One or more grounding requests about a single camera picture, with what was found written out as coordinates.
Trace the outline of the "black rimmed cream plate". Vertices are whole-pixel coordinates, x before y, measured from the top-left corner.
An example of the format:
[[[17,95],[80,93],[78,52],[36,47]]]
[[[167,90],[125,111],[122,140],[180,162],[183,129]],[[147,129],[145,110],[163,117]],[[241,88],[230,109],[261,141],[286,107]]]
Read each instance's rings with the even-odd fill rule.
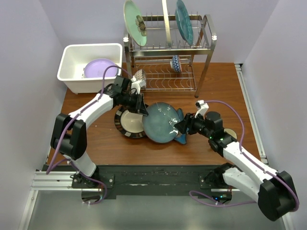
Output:
[[[116,129],[128,138],[143,138],[146,136],[143,125],[143,115],[130,112],[121,106],[115,113],[114,124]]]

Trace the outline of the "dark blue branch plate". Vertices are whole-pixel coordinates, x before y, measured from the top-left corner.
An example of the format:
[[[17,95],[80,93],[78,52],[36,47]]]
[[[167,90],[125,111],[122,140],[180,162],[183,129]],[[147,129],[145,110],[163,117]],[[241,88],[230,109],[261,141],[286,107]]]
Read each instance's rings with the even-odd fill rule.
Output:
[[[143,116],[142,125],[146,136],[156,143],[168,143],[175,139],[180,122],[175,108],[168,103],[157,102],[147,107],[148,116]]]

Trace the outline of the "lavender bear plate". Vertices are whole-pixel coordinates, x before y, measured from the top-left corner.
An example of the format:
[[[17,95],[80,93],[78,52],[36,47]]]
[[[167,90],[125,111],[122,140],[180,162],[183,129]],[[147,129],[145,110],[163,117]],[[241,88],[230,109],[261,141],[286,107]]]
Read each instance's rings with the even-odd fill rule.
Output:
[[[115,63],[106,58],[99,58],[89,62],[84,68],[85,78],[102,78],[107,67],[114,66]],[[105,78],[117,76],[118,68],[112,67],[106,71]]]

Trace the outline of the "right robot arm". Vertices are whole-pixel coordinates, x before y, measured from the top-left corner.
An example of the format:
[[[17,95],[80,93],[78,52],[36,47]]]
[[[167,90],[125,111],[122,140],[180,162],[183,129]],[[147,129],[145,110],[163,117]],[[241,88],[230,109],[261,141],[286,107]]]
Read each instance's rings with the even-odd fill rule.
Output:
[[[207,174],[205,182],[219,188],[232,186],[239,189],[255,201],[271,221],[298,210],[299,200],[291,175],[276,171],[246,151],[224,130],[218,112],[207,112],[205,116],[186,114],[175,128],[181,133],[205,136],[211,149],[228,160]]]

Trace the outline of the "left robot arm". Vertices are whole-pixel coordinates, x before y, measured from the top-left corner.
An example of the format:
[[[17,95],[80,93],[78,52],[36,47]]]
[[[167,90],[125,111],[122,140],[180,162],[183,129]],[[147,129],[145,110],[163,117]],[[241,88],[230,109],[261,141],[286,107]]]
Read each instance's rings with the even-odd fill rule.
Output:
[[[51,171],[56,155],[61,153],[84,174],[82,182],[87,187],[96,187],[99,184],[99,176],[95,173],[96,165],[86,153],[87,129],[96,119],[118,105],[126,107],[131,113],[147,116],[141,92],[144,85],[145,80],[117,76],[112,84],[99,91],[91,101],[78,110],[68,115],[57,115],[50,143],[55,154],[47,172]]]

